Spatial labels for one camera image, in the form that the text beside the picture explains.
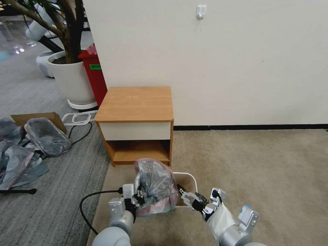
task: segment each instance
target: plastic bag pile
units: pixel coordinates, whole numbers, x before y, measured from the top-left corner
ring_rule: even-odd
[[[0,118],[0,190],[29,183],[49,171],[41,154],[58,156],[70,148],[68,137],[47,118],[30,119],[24,128]]]
[[[145,194],[145,203],[137,208],[137,216],[166,213],[175,208],[178,188],[173,172],[163,163],[143,158],[134,163],[135,186]]]

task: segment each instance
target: wooden tabletop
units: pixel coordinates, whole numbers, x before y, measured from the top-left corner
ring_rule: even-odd
[[[171,87],[109,87],[95,116],[97,122],[173,120]]]

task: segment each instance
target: green label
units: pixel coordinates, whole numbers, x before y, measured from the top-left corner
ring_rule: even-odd
[[[101,70],[100,64],[89,64],[91,70]]]

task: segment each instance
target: gray carpet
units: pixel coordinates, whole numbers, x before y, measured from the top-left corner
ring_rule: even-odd
[[[82,47],[91,43],[91,33],[84,32]],[[74,112],[56,81],[38,71],[35,59],[43,51],[46,48],[38,44],[0,63],[0,117],[52,111],[62,117]],[[72,140],[82,137],[88,127],[76,127]],[[0,245],[85,245],[89,229],[79,202],[84,195],[101,190],[110,162],[96,125],[69,152],[45,162],[50,171],[21,186],[37,188],[35,195],[0,195]],[[97,196],[85,201],[90,219],[97,202]]]

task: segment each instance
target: black stick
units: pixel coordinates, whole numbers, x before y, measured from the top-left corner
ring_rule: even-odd
[[[23,193],[28,193],[28,194],[35,194],[36,189],[30,189],[30,190],[0,190],[0,194],[23,194]]]

